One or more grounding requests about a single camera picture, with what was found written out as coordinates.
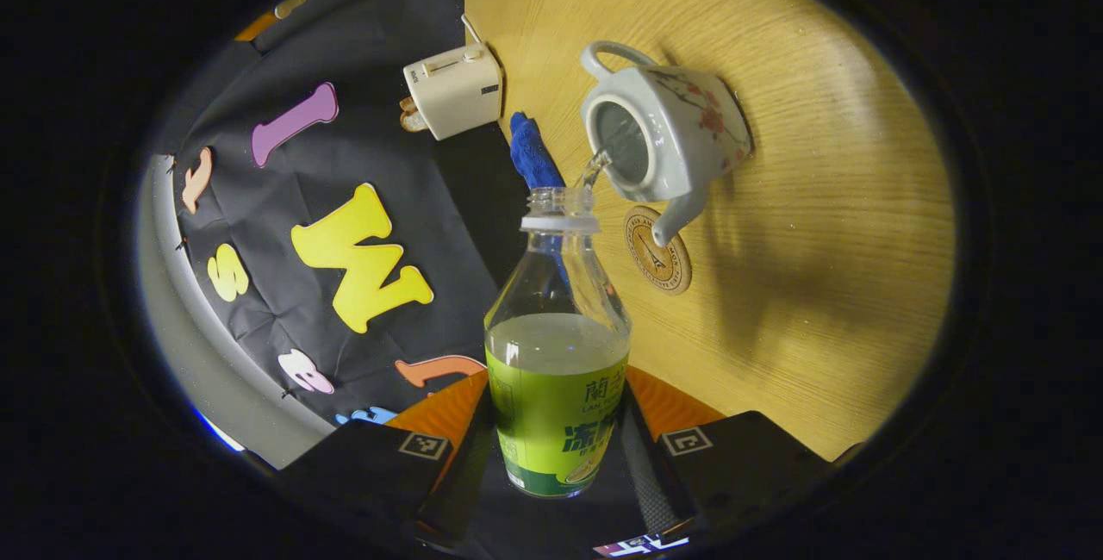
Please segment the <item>wood grain surface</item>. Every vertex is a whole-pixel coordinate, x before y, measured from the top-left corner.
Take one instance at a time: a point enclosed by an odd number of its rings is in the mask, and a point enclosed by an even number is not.
[[[725,414],[760,410],[826,459],[866,440],[921,371],[946,309],[954,231],[931,129],[891,66],[816,0],[465,0],[572,183],[597,39],[716,73],[756,152],[682,230],[676,298],[624,243],[633,206],[596,187],[596,246],[634,321],[631,364]],[[608,57],[612,68],[625,61]],[[664,203],[651,204],[663,211]]]

